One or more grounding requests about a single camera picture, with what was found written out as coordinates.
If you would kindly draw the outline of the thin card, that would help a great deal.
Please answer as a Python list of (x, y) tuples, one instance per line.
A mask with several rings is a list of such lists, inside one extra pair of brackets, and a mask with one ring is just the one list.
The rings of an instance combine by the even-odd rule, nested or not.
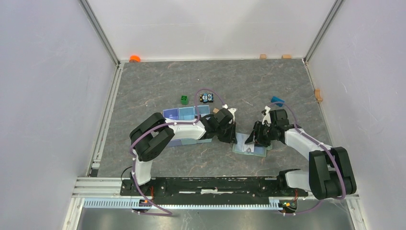
[(252, 154), (255, 150), (254, 144), (246, 144), (249, 138), (248, 134), (236, 133), (237, 144), (235, 144), (235, 151), (237, 153)]

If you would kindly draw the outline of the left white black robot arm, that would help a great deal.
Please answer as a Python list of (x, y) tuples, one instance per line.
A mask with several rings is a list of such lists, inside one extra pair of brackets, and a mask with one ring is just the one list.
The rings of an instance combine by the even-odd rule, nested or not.
[(206, 140), (217, 137), (224, 143), (236, 143), (236, 108), (223, 106), (215, 114), (193, 120), (173, 120), (154, 113), (129, 135), (129, 153), (133, 157), (132, 189), (138, 195), (150, 190), (153, 160), (174, 139)]

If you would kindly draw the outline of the blue three-compartment organizer tray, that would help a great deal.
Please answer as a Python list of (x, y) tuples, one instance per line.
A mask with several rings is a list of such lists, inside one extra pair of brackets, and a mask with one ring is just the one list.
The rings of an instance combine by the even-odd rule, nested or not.
[[(208, 105), (199, 105), (199, 114), (201, 117), (210, 114)], [(165, 118), (172, 120), (193, 120), (195, 118), (195, 110), (193, 107), (171, 108), (162, 111)], [(194, 145), (201, 143), (211, 143), (212, 139), (196, 140), (196, 139), (173, 139), (167, 145), (168, 147)]]

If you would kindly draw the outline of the green card holder wallet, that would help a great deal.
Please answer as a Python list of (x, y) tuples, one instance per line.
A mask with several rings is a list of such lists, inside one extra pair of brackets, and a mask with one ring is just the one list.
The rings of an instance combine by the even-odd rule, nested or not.
[(267, 152), (273, 149), (272, 144), (268, 147), (245, 144), (248, 137), (248, 134), (236, 133), (237, 143), (233, 144), (232, 151), (242, 155), (266, 157)]

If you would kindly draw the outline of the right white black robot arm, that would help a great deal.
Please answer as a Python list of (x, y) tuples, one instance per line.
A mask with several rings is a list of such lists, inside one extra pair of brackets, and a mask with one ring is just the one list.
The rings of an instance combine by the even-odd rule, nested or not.
[(290, 195), (295, 189), (311, 192), (316, 199), (343, 199), (357, 190), (350, 158), (344, 147), (325, 145), (291, 123), (286, 110), (266, 106), (263, 119), (256, 121), (245, 144), (268, 147), (273, 141), (296, 150), (308, 160), (308, 170), (289, 169), (279, 172), (277, 191)]

